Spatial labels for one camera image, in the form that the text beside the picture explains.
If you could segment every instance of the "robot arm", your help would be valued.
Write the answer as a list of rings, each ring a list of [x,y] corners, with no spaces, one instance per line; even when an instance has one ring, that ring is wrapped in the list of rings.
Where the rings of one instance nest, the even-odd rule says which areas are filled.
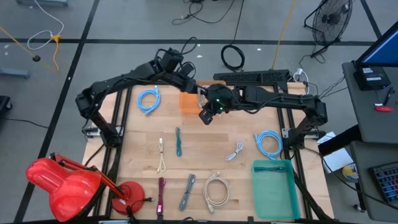
[[[194,67],[190,63],[182,64],[182,61],[182,54],[168,49],[162,58],[156,57],[127,74],[93,83],[76,98],[81,116],[92,120],[101,130],[105,146],[116,147],[121,143],[119,133],[99,113],[105,96],[134,85],[164,82],[182,92],[197,94],[200,91],[205,96],[208,102],[202,106],[199,117],[206,125],[211,123],[214,115],[230,111],[243,110],[254,114],[266,106],[303,110],[306,114],[304,120],[286,134],[289,146],[300,146],[312,128],[327,122],[326,106],[317,96],[273,93],[258,86],[236,86],[231,90],[227,86],[214,84],[204,88],[188,76]]]

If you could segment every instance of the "wooden table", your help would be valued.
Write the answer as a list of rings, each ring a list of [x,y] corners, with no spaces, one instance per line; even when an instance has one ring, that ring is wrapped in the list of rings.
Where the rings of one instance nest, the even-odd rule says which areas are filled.
[[[289,93],[305,93],[305,87],[302,83],[289,83],[288,86]],[[146,197],[155,199],[155,202],[146,202],[143,208],[135,214],[136,218],[151,220],[157,218],[155,209],[159,192],[158,178],[165,177],[165,220],[181,220],[185,217],[193,217],[196,220],[247,221],[248,216],[260,220],[254,211],[251,165],[255,159],[267,159],[267,157],[260,153],[253,136],[254,133],[261,133],[266,129],[273,129],[280,133],[277,109],[263,108],[255,115],[243,111],[234,111],[215,116],[211,124],[206,126],[198,115],[181,114],[178,100],[180,92],[176,88],[168,85],[158,87],[161,94],[160,106],[149,116],[146,116],[137,107],[136,98],[142,90],[153,89],[153,86],[135,86],[132,91],[127,118],[117,184],[125,181],[138,182],[143,186]],[[109,95],[103,102],[101,114],[107,121],[111,121],[115,98],[116,94]],[[144,98],[143,104],[149,105],[153,102],[154,96],[149,95]],[[122,102],[119,120],[121,120],[123,105]],[[293,110],[293,115],[296,125],[305,116],[302,111],[295,110]],[[284,111],[284,121],[288,127],[286,111]],[[176,155],[176,127],[181,129],[182,157]],[[164,160],[167,170],[158,174],[159,138],[164,139]],[[232,161],[225,161],[225,157],[235,150],[236,141],[243,142],[244,150]],[[89,140],[83,163],[101,144],[100,138]],[[277,143],[271,138],[265,138],[262,145],[269,152],[277,149]],[[305,145],[310,149],[318,150],[317,143],[314,140],[306,140]],[[305,150],[301,151],[301,155],[308,191],[325,213],[333,217],[320,157]],[[91,161],[90,165],[101,167],[103,156],[104,150]],[[220,171],[221,176],[228,181],[231,187],[231,195],[227,206],[216,209],[211,214],[203,199],[202,187],[205,180],[216,171]],[[181,212],[178,205],[183,196],[189,174],[195,174],[197,179],[186,210]],[[103,195],[100,214],[104,214],[104,206],[108,196],[107,190]],[[211,183],[209,194],[215,201],[221,199],[225,194],[224,186],[216,182]],[[298,189],[297,197],[300,203],[301,216],[305,217],[302,196]],[[127,217],[113,210],[111,218],[122,219]]]

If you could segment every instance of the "red lamp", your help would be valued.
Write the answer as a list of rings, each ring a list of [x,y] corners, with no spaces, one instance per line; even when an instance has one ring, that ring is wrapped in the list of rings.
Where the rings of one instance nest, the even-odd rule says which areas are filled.
[[[118,187],[95,166],[87,168],[56,153],[52,154],[52,159],[41,158],[33,162],[26,170],[26,177],[49,193],[51,211],[60,222],[91,209],[88,207],[101,183],[117,195],[112,199],[112,206],[123,215],[127,215],[127,206],[131,207],[145,197],[144,189],[136,182],[125,182]],[[143,203],[135,203],[132,212],[141,209]]]

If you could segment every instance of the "keyboard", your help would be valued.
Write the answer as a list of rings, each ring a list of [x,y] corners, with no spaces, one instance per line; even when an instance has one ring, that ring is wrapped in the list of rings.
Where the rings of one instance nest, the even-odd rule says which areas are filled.
[[[398,162],[369,168],[369,172],[383,200],[398,202]]]
[[[230,83],[253,83],[257,85],[269,85],[277,82],[286,82],[289,76],[288,70],[268,70],[255,72],[231,72],[216,73],[214,80],[223,80]]]

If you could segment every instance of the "coiled blue cable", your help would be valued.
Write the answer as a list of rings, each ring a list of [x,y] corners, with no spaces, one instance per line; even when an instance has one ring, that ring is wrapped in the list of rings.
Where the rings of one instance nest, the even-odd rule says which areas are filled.
[[[262,148],[262,139],[265,137],[272,137],[278,142],[278,150],[276,152],[267,152]],[[259,148],[260,152],[262,152],[271,160],[275,160],[274,156],[278,156],[282,151],[282,139],[274,130],[265,130],[260,135],[254,134],[254,140],[256,140],[257,147]]]
[[[156,100],[155,103],[151,106],[144,106],[142,105],[142,99],[148,95],[148,94],[153,94],[156,96]],[[142,91],[138,97],[137,97],[137,105],[138,108],[145,113],[145,115],[148,115],[149,113],[151,113],[152,111],[154,111],[160,104],[160,94],[159,94],[159,90],[157,88],[157,86],[155,86],[155,88],[153,90],[144,90]]]

